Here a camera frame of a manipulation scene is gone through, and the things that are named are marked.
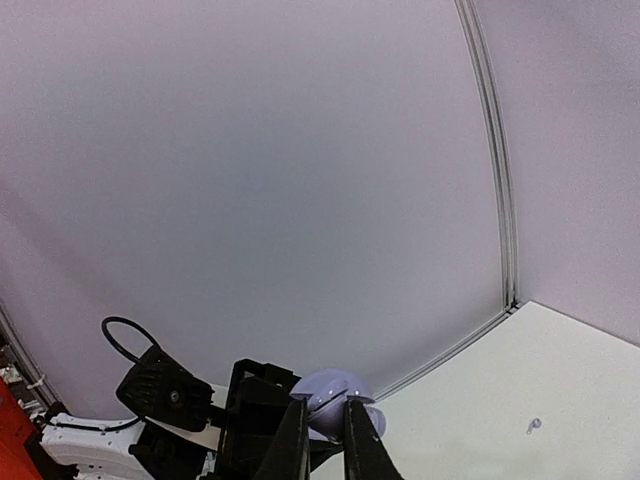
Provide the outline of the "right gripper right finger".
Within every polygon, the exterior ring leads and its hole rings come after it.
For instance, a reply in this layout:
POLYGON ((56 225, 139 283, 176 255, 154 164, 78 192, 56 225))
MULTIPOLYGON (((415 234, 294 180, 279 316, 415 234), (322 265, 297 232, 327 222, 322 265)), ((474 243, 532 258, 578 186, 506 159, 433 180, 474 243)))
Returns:
POLYGON ((355 397, 344 407, 344 475, 349 480, 402 480, 374 428, 365 405, 355 397))

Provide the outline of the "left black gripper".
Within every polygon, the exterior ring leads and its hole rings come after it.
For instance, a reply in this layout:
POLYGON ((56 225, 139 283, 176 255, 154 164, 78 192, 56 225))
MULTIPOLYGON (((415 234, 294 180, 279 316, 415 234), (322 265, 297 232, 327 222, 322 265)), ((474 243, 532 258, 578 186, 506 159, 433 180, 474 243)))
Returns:
MULTIPOLYGON (((226 419, 216 454, 216 479, 252 479, 271 445, 300 377, 290 370, 250 359, 234 364, 226 419)), ((310 475, 341 453, 339 443, 311 440, 310 475)))

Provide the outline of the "orange shopping bag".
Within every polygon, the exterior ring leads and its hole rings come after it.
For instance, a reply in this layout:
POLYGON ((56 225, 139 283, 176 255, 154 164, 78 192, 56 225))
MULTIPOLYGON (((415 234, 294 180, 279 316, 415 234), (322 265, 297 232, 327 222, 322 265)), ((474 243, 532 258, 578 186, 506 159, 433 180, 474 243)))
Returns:
POLYGON ((1 480, 42 479, 25 448, 34 432, 9 386, 1 381, 1 480))

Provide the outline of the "white earbud pair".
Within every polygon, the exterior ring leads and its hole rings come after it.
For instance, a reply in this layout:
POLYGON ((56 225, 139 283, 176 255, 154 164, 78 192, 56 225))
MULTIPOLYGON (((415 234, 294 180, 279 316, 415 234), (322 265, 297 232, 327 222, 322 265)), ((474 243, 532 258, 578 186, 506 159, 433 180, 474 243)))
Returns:
POLYGON ((542 420, 540 418, 534 418, 529 423, 526 434, 531 435, 534 430, 539 429, 542 426, 542 420))

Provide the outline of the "left aluminium frame post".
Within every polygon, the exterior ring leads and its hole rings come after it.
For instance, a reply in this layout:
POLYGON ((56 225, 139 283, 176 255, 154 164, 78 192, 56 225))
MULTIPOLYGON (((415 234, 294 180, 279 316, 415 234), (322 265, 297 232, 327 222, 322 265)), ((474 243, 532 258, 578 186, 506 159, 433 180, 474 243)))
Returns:
POLYGON ((499 228, 504 309, 518 306, 518 246, 507 136, 488 44, 474 1, 455 7, 474 71, 491 158, 499 228))

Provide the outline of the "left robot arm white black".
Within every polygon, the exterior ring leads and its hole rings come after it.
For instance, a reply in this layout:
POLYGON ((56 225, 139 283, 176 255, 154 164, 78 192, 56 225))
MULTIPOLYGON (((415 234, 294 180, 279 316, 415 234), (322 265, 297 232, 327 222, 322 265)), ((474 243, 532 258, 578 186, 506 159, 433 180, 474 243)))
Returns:
POLYGON ((26 447, 46 479, 252 479, 298 379, 272 364, 237 361, 200 432, 154 419, 81 419, 54 405, 26 447))

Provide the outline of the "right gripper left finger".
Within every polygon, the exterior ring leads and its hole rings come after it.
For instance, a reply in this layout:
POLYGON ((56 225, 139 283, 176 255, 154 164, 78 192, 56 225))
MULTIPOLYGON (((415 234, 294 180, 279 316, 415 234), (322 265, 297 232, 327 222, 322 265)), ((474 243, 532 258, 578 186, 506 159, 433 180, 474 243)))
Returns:
POLYGON ((310 445, 306 400, 287 407, 253 480, 307 480, 310 478, 310 445))

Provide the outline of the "purple earbud charging case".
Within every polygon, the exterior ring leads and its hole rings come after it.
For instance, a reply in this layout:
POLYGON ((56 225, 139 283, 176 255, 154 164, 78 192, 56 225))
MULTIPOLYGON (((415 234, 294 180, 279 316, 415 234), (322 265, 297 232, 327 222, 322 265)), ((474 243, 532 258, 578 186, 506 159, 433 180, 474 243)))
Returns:
POLYGON ((344 432, 344 407, 351 398, 364 404, 380 437, 386 432, 385 415, 375 407, 376 401, 371 388, 352 372, 336 368, 316 371, 301 378, 293 386, 290 396, 307 403, 311 440, 334 443, 341 441, 344 432))

